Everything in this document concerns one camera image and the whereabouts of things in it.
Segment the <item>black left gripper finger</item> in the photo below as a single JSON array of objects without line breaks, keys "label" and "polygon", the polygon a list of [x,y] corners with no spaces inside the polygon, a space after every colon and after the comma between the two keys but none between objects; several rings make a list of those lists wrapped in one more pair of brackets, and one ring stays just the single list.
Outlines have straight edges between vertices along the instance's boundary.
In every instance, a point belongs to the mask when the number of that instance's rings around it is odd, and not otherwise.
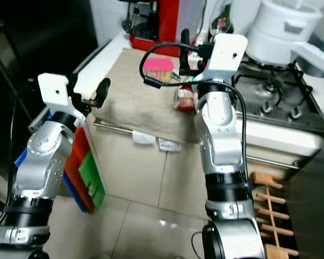
[{"label": "black left gripper finger", "polygon": [[111,85],[110,78],[105,77],[96,89],[96,106],[103,106],[105,99],[107,99],[108,91]]}]

